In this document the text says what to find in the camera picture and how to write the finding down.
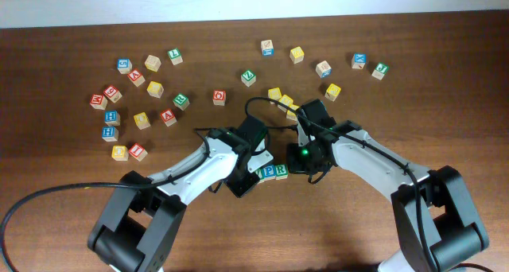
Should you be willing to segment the green V block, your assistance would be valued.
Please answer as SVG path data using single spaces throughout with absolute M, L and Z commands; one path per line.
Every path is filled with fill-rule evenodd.
M 264 182 L 264 176 L 263 176 L 262 169 L 257 169 L 257 170 L 255 171 L 255 173 L 256 173 L 256 175 L 257 175 L 257 176 L 258 176 L 258 178 L 259 178 L 259 181 L 258 181 L 258 182 L 259 182 L 259 183 Z

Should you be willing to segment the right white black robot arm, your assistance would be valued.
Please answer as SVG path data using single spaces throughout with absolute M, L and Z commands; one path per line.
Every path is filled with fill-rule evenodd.
M 352 121 L 338 123 L 315 99 L 296 111 L 297 142 L 289 171 L 315 184 L 333 167 L 354 173 L 393 208 L 399 249 L 379 271 L 450 271 L 484 251 L 489 238 L 462 175 L 433 170 L 380 145 Z

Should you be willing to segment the blue P block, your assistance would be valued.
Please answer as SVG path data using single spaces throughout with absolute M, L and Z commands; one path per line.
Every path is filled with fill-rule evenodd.
M 262 176 L 264 181 L 273 180 L 277 174 L 275 170 L 275 165 L 268 165 L 262 169 Z

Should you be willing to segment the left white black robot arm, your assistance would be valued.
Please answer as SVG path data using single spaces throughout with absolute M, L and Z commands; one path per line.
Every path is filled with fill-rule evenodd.
M 161 271 L 186 208 L 203 191 L 221 181 L 242 197 L 256 186 L 255 170 L 272 160 L 267 133 L 249 116 L 238 128 L 211 129 L 194 153 L 169 169 L 149 177 L 127 173 L 92 228 L 88 248 L 115 271 Z

